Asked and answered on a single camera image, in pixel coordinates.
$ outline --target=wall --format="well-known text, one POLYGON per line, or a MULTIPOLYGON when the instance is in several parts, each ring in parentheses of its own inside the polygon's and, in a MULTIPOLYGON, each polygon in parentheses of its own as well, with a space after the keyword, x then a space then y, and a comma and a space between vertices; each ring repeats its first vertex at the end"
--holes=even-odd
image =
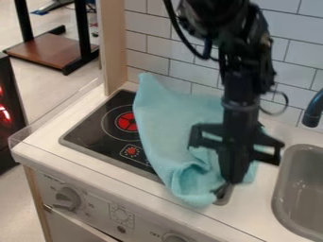
MULTIPOLYGON (((262 116, 301 126, 304 109, 323 88, 323 1, 255 2, 263 9, 275 41, 276 89, 290 98, 290 107, 283 115, 262 116)), ((222 95, 218 64, 199 60, 187 50, 171 27, 162 0, 126 0, 126 26, 129 80, 138 81, 138 74, 151 72, 174 90, 222 95)), ((202 49, 202 41, 192 37, 189 40, 202 49)), ((262 105, 270 111, 280 110, 282 104, 279 95, 262 97, 262 105)))

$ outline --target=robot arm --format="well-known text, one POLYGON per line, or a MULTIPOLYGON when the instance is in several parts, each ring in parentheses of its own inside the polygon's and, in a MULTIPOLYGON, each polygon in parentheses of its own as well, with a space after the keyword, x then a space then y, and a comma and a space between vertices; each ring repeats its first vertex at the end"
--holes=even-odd
POLYGON ((219 48, 219 59, 213 60, 220 63, 225 87, 223 124, 193 126, 189 147, 217 152, 227 181, 224 187, 242 182, 253 161, 279 165, 284 143, 263 133, 258 121, 260 95, 270 92, 276 75, 271 59, 273 42, 259 7, 249 0, 180 0, 176 14, 171 0, 163 2, 175 31, 196 56, 213 59, 213 46, 219 48), (203 53, 193 48, 179 25, 204 40, 203 53), (219 136, 221 142, 203 137, 205 132, 219 136), (262 152, 256 146, 271 147, 274 152, 262 152))

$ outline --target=cooktop glass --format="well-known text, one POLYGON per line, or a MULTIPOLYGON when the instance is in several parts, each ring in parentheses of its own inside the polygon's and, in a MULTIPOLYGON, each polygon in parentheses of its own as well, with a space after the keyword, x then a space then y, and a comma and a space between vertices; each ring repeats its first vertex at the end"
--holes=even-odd
POLYGON ((134 97, 133 92, 119 91, 65 133, 59 142, 159 182, 140 141, 132 111, 134 97))

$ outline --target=cloth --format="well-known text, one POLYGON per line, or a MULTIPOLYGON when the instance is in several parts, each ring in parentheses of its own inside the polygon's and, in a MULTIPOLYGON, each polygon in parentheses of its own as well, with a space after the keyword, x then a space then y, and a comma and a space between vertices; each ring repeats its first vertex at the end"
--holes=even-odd
MULTIPOLYGON (((225 183, 214 150, 188 149, 193 125, 222 123, 219 97, 186 95, 164 88, 151 74, 140 75, 133 111, 145 154, 172 193, 195 207, 216 201, 214 190, 225 183)), ((245 182, 252 182, 256 163, 245 182)))

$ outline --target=oven door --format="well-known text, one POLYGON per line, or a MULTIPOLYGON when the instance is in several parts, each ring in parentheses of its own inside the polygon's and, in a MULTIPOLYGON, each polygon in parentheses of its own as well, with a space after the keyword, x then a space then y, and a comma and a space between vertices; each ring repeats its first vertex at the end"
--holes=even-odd
POLYGON ((122 242, 55 209, 45 214, 53 242, 122 242))

